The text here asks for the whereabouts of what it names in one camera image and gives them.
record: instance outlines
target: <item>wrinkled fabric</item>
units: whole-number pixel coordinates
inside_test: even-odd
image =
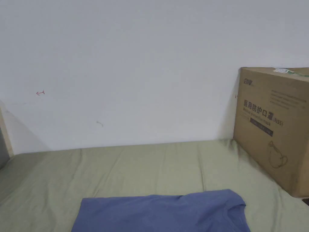
[[[84,198],[72,232],[249,232],[244,208],[231,190]]]

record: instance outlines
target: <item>mattress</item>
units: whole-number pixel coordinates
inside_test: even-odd
[[[21,154],[0,170],[0,231],[70,231],[84,197],[231,189],[251,231],[309,231],[309,206],[233,140]]]

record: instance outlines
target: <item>white wall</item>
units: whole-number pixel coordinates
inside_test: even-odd
[[[308,66],[308,7],[1,0],[0,100],[14,152],[232,137],[241,66]]]

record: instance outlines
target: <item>bed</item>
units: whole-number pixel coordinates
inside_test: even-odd
[[[84,197],[221,189],[244,199],[251,231],[309,231],[309,206],[234,140],[16,155],[0,170],[0,231],[70,231]]]

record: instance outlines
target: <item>logo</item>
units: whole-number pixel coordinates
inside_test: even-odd
[[[244,82],[244,84],[247,84],[247,85],[251,85],[252,84],[252,80],[249,80],[247,78],[245,78],[245,80],[243,82]]]

